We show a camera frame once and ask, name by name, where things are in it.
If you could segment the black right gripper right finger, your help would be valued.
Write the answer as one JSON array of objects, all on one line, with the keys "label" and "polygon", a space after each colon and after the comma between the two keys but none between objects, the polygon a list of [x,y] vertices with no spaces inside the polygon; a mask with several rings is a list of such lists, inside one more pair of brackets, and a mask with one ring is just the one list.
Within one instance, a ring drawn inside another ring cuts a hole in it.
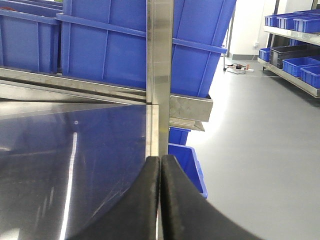
[{"label": "black right gripper right finger", "polygon": [[166,240],[257,240],[212,206],[173,155],[161,158],[161,217]]}]

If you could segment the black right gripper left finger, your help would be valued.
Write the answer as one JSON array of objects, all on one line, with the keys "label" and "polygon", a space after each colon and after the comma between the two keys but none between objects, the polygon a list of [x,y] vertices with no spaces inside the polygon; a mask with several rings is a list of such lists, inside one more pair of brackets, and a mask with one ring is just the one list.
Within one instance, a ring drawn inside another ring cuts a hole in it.
[{"label": "black right gripper left finger", "polygon": [[149,156],[122,198],[71,240],[154,240],[160,191],[160,158]]}]

